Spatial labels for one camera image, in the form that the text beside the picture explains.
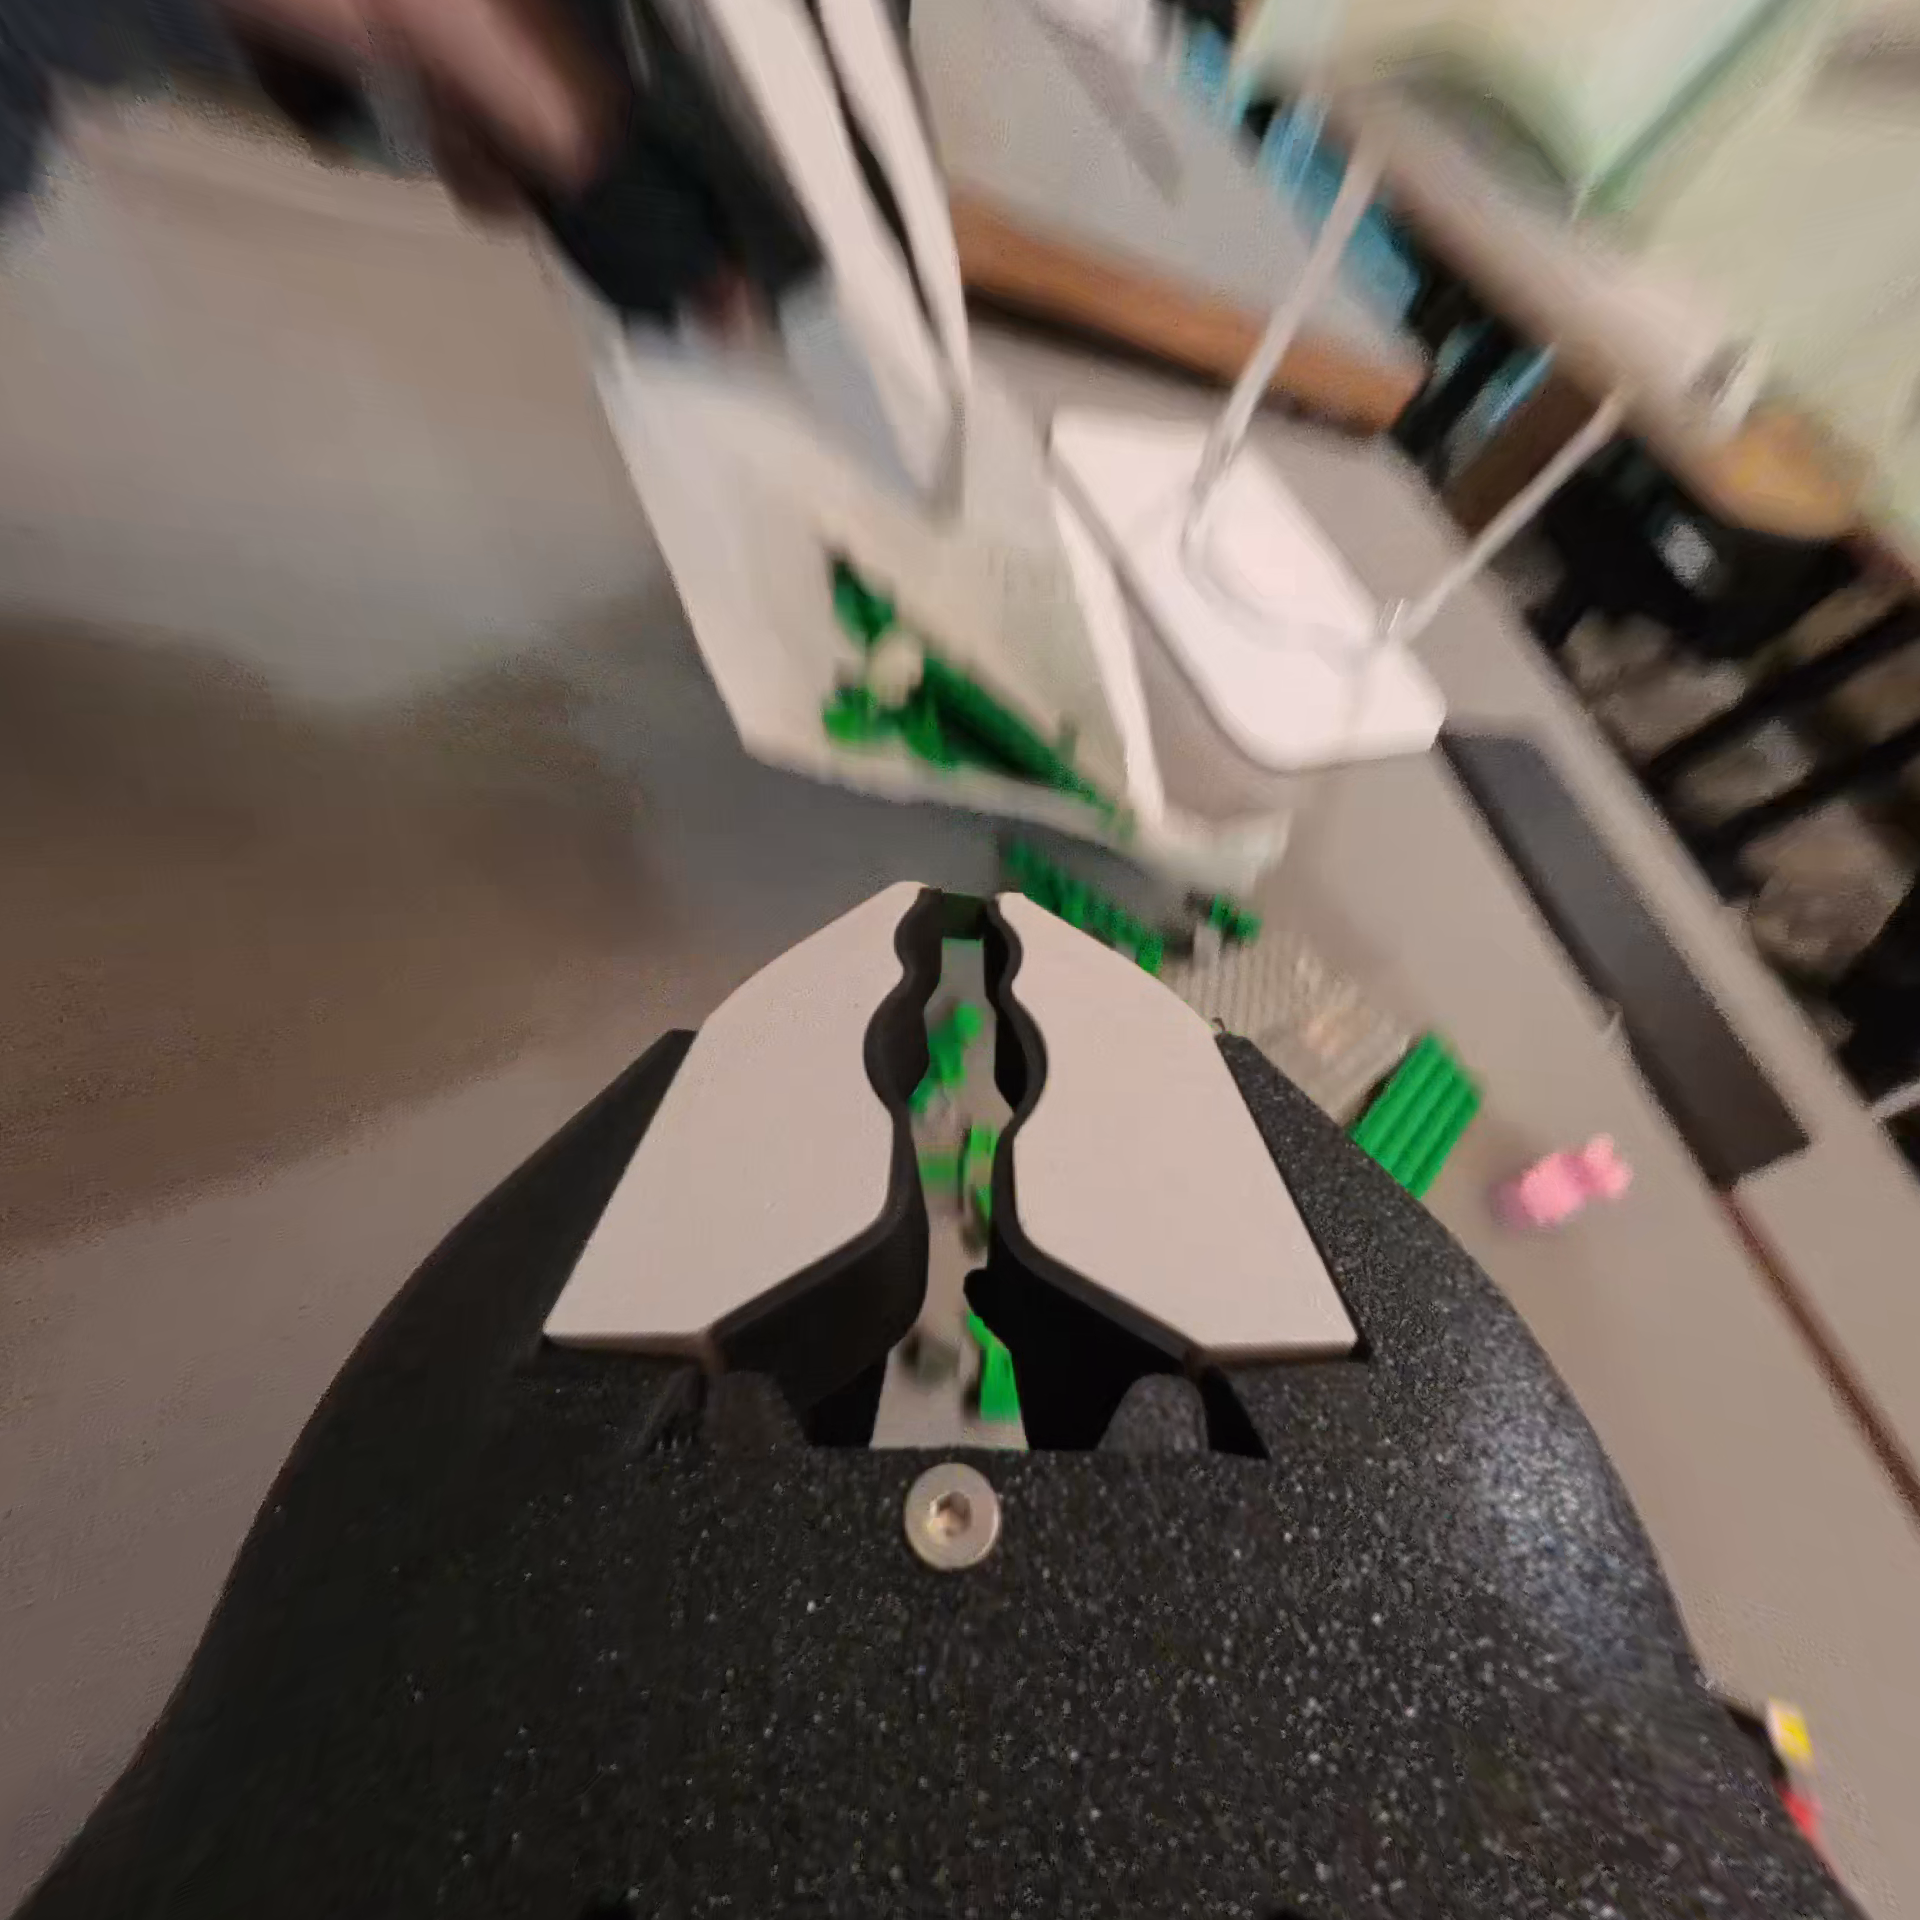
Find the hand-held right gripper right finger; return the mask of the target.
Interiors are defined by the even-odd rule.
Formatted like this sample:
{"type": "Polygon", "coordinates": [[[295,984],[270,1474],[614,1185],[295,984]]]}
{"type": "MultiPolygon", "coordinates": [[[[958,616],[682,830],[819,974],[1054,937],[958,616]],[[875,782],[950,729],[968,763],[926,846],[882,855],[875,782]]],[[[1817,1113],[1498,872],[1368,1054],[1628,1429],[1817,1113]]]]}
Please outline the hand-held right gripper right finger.
{"type": "Polygon", "coordinates": [[[1167,1377],[1200,1447],[1260,1450],[1233,1379],[1352,1361],[1361,1329],[1214,1026],[1030,895],[990,901],[980,937],[1010,1113],[968,1296],[1025,1442],[1092,1450],[1167,1377]]]}

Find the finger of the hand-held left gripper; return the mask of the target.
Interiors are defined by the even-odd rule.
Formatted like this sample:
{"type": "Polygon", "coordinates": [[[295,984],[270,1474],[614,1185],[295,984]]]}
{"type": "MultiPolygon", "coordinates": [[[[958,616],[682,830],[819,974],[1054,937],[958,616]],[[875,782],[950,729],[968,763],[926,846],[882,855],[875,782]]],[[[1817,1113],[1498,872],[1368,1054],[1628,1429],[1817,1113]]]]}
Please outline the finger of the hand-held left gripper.
{"type": "Polygon", "coordinates": [[[848,95],[854,125],[878,161],[873,194],[897,216],[911,289],[958,402],[971,394],[969,315],[947,179],[934,151],[921,89],[895,5],[822,1],[832,71],[848,95]]]}
{"type": "Polygon", "coordinates": [[[955,488],[955,394],[911,289],[878,161],[854,125],[819,5],[705,5],[735,81],[808,216],[842,327],[878,405],[882,443],[912,490],[955,488]]]}

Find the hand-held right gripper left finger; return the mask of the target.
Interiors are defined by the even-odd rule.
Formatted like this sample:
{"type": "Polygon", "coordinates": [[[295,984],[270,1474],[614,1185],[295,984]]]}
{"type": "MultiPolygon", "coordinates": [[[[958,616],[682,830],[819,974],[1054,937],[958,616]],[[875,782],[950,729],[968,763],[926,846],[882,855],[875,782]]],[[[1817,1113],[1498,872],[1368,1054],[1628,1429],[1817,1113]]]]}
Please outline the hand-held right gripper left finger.
{"type": "Polygon", "coordinates": [[[759,1376],[814,1443],[867,1447],[928,1291],[908,1107],[926,1008],[919,880],[736,984],[666,1077],[544,1342],[759,1376]]]}

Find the white printed paper bag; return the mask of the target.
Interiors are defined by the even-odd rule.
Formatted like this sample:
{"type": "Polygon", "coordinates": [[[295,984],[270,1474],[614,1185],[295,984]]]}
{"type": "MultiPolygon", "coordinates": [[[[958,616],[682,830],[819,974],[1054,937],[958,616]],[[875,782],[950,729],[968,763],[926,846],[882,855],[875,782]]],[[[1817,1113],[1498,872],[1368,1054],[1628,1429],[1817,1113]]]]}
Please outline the white printed paper bag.
{"type": "Polygon", "coordinates": [[[1040,426],[976,359],[958,490],[926,501],[884,461],[831,315],[780,345],[599,327],[594,379],[694,639],[740,747],[889,802],[971,809],[1243,893],[1290,841],[1284,811],[1210,819],[1167,793],[1136,629],[1114,565],[1047,472],[1040,426]],[[832,561],[897,600],[926,659],[963,666],[1068,749],[1098,807],[1040,782],[831,735],[860,672],[832,561]]]}

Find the grey desk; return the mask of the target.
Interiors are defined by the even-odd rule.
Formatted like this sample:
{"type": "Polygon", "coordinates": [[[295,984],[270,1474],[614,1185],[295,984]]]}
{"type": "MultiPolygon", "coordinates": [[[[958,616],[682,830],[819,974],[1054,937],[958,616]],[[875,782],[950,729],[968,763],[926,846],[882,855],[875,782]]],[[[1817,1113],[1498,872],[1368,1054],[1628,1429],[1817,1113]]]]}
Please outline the grey desk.
{"type": "MultiPolygon", "coordinates": [[[[1308,784],[1265,910],[1487,1107],[1433,1208],[1572,1386],[1730,1696],[1916,1915],[1916,1183],[1491,592],[1529,733],[1809,1131],[1696,1168],[1441,757],[1308,784]],[[1495,1189],[1609,1135],[1555,1232],[1495,1189]]],[[[666,1027],[992,830],[758,765],[554,279],[427,182],[84,104],[4,234],[4,1912],[131,1761],[299,1429],[666,1027]]]]}

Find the white desk lamp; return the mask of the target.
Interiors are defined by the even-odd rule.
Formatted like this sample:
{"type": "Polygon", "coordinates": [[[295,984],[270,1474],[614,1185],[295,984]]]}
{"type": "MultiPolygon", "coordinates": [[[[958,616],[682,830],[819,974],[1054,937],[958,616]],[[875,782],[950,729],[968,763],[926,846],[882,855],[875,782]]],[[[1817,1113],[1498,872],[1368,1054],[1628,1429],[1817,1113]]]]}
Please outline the white desk lamp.
{"type": "Polygon", "coordinates": [[[1382,32],[1335,27],[1313,43],[1303,95],[1321,130],[1352,149],[1335,202],[1298,281],[1278,301],[1212,426],[1071,409],[1049,451],[1119,569],[1121,586],[1169,643],[1227,738],[1252,763],[1303,773],[1425,751],[1443,697],[1417,639],[1495,553],[1538,518],[1571,475],[1619,437],[1667,466],[1722,518],[1809,542],[1884,522],[1898,456],[1817,399],[1769,351],[1792,337],[1730,327],[1691,287],[1662,275],[1667,256],[1628,245],[1646,182],[1662,186],[1670,149],[1722,161],[1744,154],[1737,79],[1754,62],[1752,104],[1839,104],[1844,87],[1886,98],[1890,65],[1916,71],[1916,5],[1742,5],[1715,39],[1619,55],[1628,30],[1695,27],[1704,5],[1430,5],[1432,34],[1403,58],[1382,32]],[[1567,106],[1594,71],[1665,85],[1634,125],[1576,166],[1556,154],[1551,202],[1423,106],[1419,55],[1452,57],[1487,79],[1482,111],[1505,106],[1528,131],[1563,134],[1567,106]],[[1368,201],[1388,201],[1452,275],[1548,370],[1592,398],[1590,416],[1510,495],[1430,586],[1383,607],[1278,471],[1251,449],[1262,394],[1305,329],[1310,294],[1330,285],[1368,201]]]}

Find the person's left hand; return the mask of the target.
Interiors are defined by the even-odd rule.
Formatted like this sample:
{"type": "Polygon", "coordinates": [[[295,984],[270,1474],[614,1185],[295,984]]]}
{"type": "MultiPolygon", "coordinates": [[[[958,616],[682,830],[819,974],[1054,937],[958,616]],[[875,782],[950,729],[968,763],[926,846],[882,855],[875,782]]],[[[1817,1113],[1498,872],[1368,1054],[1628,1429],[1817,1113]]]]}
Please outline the person's left hand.
{"type": "Polygon", "coordinates": [[[340,72],[403,72],[450,197],[505,216],[527,185],[588,185],[606,146],[601,69],[563,6],[527,1],[231,1],[257,40],[340,72]]]}

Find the grey toy baseplate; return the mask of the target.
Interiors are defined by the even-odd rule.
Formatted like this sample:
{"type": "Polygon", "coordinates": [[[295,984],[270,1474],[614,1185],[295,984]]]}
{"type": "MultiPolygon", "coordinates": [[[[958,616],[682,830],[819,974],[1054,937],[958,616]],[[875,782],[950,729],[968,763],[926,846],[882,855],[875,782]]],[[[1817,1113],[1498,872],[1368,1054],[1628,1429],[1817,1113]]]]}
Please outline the grey toy baseplate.
{"type": "Polygon", "coordinates": [[[1246,1039],[1310,1102],[1352,1125],[1411,1056],[1417,1034],[1296,931],[1196,944],[1163,982],[1217,1033],[1246,1039]]]}

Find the large green toy baseplate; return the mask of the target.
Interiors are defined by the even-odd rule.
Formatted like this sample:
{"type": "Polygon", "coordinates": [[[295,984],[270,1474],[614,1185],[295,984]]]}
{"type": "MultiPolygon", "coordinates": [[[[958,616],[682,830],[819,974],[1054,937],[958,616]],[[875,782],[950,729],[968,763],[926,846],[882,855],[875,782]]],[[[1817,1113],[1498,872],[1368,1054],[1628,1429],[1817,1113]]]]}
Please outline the large green toy baseplate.
{"type": "Polygon", "coordinates": [[[1348,1126],[1358,1150],[1426,1199],[1482,1110],[1482,1086],[1436,1033],[1419,1034],[1348,1126]]]}

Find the wood edged table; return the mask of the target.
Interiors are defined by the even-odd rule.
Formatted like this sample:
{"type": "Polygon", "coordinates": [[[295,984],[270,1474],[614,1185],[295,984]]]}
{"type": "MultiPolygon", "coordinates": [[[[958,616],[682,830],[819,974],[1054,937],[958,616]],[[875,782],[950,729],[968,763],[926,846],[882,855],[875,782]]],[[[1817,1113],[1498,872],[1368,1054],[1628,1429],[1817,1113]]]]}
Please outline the wood edged table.
{"type": "Polygon", "coordinates": [[[1051,5],[905,6],[966,289],[1233,382],[1314,234],[1177,85],[1170,30],[1126,53],[1105,23],[1051,5]]]}

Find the pink toy brick pig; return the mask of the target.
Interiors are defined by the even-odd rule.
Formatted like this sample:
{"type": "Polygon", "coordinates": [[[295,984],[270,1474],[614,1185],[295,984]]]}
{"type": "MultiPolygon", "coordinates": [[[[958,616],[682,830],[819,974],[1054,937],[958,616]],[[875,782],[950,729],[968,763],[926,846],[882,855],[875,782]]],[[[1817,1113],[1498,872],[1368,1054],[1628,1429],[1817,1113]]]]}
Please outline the pink toy brick pig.
{"type": "Polygon", "coordinates": [[[1495,1189],[1495,1216],[1513,1229],[1555,1232],[1628,1193],[1634,1169],[1609,1135],[1555,1150],[1495,1189]]]}

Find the black toy brick assembly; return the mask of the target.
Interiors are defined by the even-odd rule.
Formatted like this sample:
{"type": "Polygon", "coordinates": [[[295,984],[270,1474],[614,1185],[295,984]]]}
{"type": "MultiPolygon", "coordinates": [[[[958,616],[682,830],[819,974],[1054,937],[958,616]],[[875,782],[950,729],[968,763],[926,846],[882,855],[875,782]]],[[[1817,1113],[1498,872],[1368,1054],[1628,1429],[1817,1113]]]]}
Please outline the black toy brick assembly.
{"type": "Polygon", "coordinates": [[[1794,1829],[1820,1853],[1827,1853],[1827,1818],[1817,1782],[1817,1753],[1809,1715],[1799,1705],[1768,1696],[1754,1705],[1735,1696],[1720,1696],[1739,1735],[1754,1745],[1760,1765],[1794,1829]]]}

